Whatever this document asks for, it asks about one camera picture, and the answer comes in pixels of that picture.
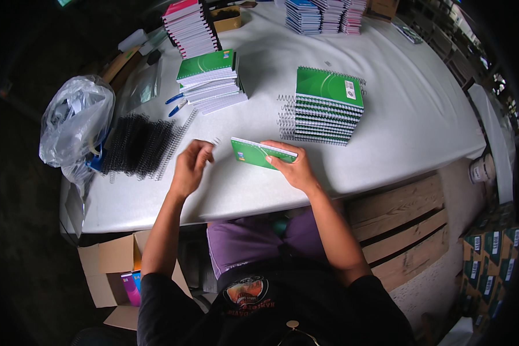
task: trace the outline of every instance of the stack of pink notebooks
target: stack of pink notebooks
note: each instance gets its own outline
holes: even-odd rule
[[[340,21],[340,31],[346,35],[359,35],[361,17],[365,10],[366,0],[343,0],[346,9]]]
[[[208,6],[200,0],[181,0],[168,6],[164,26],[183,59],[221,50]]]

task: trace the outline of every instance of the person's left hand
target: person's left hand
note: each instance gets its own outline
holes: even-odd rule
[[[187,198],[198,189],[206,161],[214,162],[211,154],[214,145],[210,142],[193,140],[190,145],[177,156],[175,174],[169,191],[177,197]]]

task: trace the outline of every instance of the stack of blue notebooks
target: stack of blue notebooks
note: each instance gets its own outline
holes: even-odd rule
[[[321,13],[308,0],[286,0],[286,26],[300,35],[321,33]]]

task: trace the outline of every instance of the hand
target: hand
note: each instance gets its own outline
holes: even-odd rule
[[[265,144],[266,146],[271,146],[298,154],[298,157],[293,163],[284,162],[275,156],[265,157],[267,162],[283,173],[284,177],[292,187],[304,191],[306,195],[309,195],[315,188],[319,187],[319,182],[311,171],[308,157],[306,156],[305,150],[303,148],[298,148],[291,146],[290,144],[271,140],[263,141],[261,143]]]
[[[175,174],[169,192],[176,197],[187,198],[198,189],[206,161],[214,162],[211,154],[214,145],[210,142],[194,140],[177,156]]]

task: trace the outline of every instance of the white bucket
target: white bucket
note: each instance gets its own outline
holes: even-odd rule
[[[469,178],[471,179],[471,184],[494,180],[496,178],[496,170],[492,155],[486,154],[484,157],[479,157],[471,162],[469,165]]]

